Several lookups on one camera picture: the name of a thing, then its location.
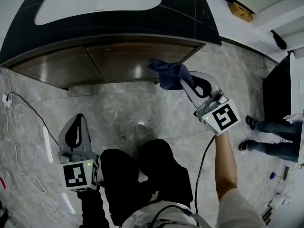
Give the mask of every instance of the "white sleeve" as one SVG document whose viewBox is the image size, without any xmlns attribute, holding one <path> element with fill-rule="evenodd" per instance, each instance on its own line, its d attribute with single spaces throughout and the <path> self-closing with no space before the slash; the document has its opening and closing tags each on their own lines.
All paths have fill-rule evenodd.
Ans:
<svg viewBox="0 0 304 228">
<path fill-rule="evenodd" d="M 231 189 L 219 202 L 218 228 L 265 228 L 267 227 L 255 208 L 238 189 Z"/>
</svg>

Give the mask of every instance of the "jeans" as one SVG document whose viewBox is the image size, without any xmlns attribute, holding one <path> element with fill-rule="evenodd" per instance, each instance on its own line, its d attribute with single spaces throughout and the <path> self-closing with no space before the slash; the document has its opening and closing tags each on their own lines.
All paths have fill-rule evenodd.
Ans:
<svg viewBox="0 0 304 228">
<path fill-rule="evenodd" d="M 302 123 L 272 123 L 254 120 L 252 128 L 264 133 L 273 133 L 292 142 L 265 143 L 250 140 L 248 150 L 257 150 L 283 160 L 298 162 Z"/>
</svg>

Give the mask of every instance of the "power outlet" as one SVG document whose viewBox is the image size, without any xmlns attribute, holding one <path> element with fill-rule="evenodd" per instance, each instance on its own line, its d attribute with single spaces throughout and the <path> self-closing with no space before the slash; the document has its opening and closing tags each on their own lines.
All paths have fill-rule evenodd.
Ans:
<svg viewBox="0 0 304 228">
<path fill-rule="evenodd" d="M 4 93 L 3 95 L 2 95 L 2 102 L 8 107 L 8 108 L 10 108 L 11 107 L 11 99 L 9 99 L 8 101 L 6 101 L 6 97 L 7 97 L 8 95 L 6 94 L 6 93 Z"/>
</svg>

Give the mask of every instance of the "black cable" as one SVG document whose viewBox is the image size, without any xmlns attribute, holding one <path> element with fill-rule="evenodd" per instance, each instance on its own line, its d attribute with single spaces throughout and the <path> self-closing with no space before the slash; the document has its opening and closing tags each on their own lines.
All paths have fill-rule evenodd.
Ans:
<svg viewBox="0 0 304 228">
<path fill-rule="evenodd" d="M 6 97 L 6 101 L 9 101 L 9 95 L 10 95 L 10 94 L 14 94 L 14 95 L 16 95 L 16 96 L 19 96 L 20 99 L 23 100 L 23 101 L 29 106 L 29 108 L 31 108 L 31 109 L 36 113 L 36 115 L 42 120 L 43 124 L 45 125 L 48 134 L 52 137 L 52 139 L 53 139 L 53 140 L 55 141 L 55 143 L 58 145 L 56 139 L 53 137 L 53 135 L 51 134 L 51 132 L 50 132 L 49 129 L 48 129 L 48 126 L 47 126 L 46 123 L 44 122 L 43 118 L 38 114 L 38 112 L 36 112 L 36 110 L 35 110 L 32 106 L 30 106 L 30 104 L 29 104 L 25 99 L 23 99 L 22 96 L 16 94 L 15 92 L 12 92 L 12 91 L 9 92 L 8 96 Z"/>
<path fill-rule="evenodd" d="M 183 208 L 181 208 L 181 207 L 179 207 L 179 206 L 176 206 L 176 205 L 168 205 L 168 206 L 162 208 L 160 211 L 158 211 L 158 213 L 154 216 L 153 220 L 152 220 L 151 223 L 149 224 L 148 228 L 152 228 L 153 225 L 154 225 L 154 223 L 155 223 L 155 221 L 156 221 L 156 219 L 158 218 L 158 216 L 159 216 L 165 209 L 171 208 L 171 207 L 178 208 L 178 209 L 180 209 L 181 211 L 183 211 L 183 212 L 184 212 L 185 214 L 187 214 L 187 215 L 192 215 L 192 212 L 189 211 L 189 210 L 187 210 L 187 209 L 183 209 Z"/>
<path fill-rule="evenodd" d="M 208 144 L 208 146 L 207 146 L 207 148 L 204 152 L 203 158 L 201 159 L 201 163 L 200 163 L 198 179 L 196 180 L 194 204 L 195 204 L 195 212 L 197 214 L 199 213 L 197 198 L 198 198 L 198 185 L 199 185 L 199 180 L 200 180 L 200 174 L 201 174 L 201 170 L 203 168 L 203 163 L 204 163 L 204 160 L 205 160 L 205 157 L 206 157 L 207 150 L 209 149 L 210 145 L 212 144 L 214 138 L 215 138 L 215 135 L 210 140 L 210 142 L 209 142 L 209 144 Z"/>
</svg>

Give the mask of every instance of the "dark countertop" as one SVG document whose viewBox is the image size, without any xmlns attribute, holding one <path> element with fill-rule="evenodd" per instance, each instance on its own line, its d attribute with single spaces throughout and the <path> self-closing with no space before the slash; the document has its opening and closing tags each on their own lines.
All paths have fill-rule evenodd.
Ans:
<svg viewBox="0 0 304 228">
<path fill-rule="evenodd" d="M 100 35 L 149 34 L 221 45 L 206 0 L 162 0 L 143 11 L 107 11 L 34 23 L 43 0 L 24 0 L 4 39 L 0 65 L 46 45 Z"/>
</svg>

